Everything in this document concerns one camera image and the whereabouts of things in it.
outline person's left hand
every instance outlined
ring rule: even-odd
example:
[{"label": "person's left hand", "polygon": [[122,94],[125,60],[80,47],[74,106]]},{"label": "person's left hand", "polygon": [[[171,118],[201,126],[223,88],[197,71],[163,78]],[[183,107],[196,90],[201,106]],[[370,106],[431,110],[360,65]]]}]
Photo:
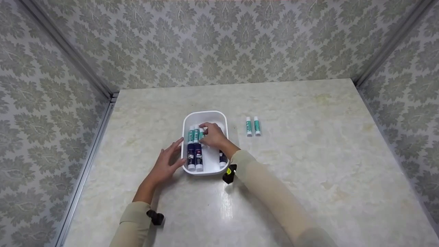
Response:
[{"label": "person's left hand", "polygon": [[175,154],[181,152],[180,143],[183,141],[183,137],[176,140],[167,149],[162,149],[154,167],[149,172],[147,179],[150,179],[153,184],[160,185],[166,180],[170,179],[174,172],[184,165],[186,159],[177,159],[174,164],[171,164]]},{"label": "person's left hand", "polygon": [[143,201],[151,204],[157,186],[169,180],[175,171],[186,163],[186,159],[177,159],[177,161],[171,164],[174,155],[181,151],[180,143],[182,141],[183,137],[173,142],[167,149],[161,150],[154,167],[140,184],[133,202]]}]

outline person's right hand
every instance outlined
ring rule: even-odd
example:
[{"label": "person's right hand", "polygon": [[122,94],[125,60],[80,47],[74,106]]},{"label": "person's right hand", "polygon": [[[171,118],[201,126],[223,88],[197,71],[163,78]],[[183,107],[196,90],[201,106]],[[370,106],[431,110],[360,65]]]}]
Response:
[{"label": "person's right hand", "polygon": [[217,124],[209,122],[200,124],[200,128],[205,127],[207,127],[207,130],[204,131],[205,136],[200,140],[202,144],[221,150],[229,159],[240,150],[235,144],[227,139]]},{"label": "person's right hand", "polygon": [[218,124],[205,122],[200,124],[200,128],[207,127],[204,131],[205,136],[200,140],[202,144],[209,147],[221,149],[221,147],[229,142]]}]

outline marble table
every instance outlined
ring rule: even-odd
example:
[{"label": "marble table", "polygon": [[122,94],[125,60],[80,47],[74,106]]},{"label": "marble table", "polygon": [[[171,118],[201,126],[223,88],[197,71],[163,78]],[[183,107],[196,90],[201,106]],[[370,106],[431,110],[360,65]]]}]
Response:
[{"label": "marble table", "polygon": [[[122,90],[65,246],[108,246],[125,206],[184,117],[219,110],[230,139],[281,179],[341,247],[438,246],[405,175],[350,79]],[[247,137],[258,116],[262,136]],[[291,246],[239,183],[182,169],[155,196],[148,245]]]}]

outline floral patterned wall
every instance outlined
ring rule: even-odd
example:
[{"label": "floral patterned wall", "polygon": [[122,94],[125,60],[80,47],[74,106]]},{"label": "floral patterned wall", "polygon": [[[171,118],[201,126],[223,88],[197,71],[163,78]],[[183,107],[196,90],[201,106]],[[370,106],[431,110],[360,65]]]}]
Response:
[{"label": "floral patterned wall", "polygon": [[439,3],[361,86],[360,93],[439,224]]},{"label": "floral patterned wall", "polygon": [[0,246],[51,246],[107,101],[12,0],[0,33]]},{"label": "floral patterned wall", "polygon": [[413,0],[38,0],[115,91],[355,77]]}]

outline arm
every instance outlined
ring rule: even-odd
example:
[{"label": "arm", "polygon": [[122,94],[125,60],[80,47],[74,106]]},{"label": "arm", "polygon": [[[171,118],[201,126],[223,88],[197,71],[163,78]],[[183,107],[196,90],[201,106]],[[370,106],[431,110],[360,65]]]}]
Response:
[{"label": "arm", "polygon": [[179,144],[182,141],[183,137],[173,142],[167,149],[162,149],[151,172],[140,184],[133,202],[128,204],[123,212],[110,247],[143,246],[151,223],[146,212],[151,209],[150,204],[155,189],[170,179],[174,172],[186,162],[185,159],[178,159],[173,165],[170,165],[172,156],[180,152]]},{"label": "arm", "polygon": [[230,142],[216,124],[204,123],[207,135],[200,140],[216,147],[237,164],[235,175],[250,192],[266,205],[287,233],[295,247],[335,247],[330,236],[312,220],[289,189],[266,166],[256,161],[247,151]]}]

